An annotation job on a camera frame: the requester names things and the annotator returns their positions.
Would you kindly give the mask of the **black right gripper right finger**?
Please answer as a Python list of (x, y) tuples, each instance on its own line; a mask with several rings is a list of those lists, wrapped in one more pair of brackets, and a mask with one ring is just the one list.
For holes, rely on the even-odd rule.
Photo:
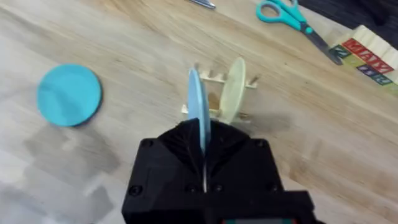
[(284, 190), (268, 141), (219, 121), (211, 122), (206, 178), (210, 192)]

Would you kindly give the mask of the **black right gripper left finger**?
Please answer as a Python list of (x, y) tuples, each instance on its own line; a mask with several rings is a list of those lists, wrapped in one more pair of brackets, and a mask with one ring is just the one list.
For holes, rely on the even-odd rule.
[(205, 199), (204, 167), (199, 120), (182, 121), (157, 138), (141, 141), (125, 198)]

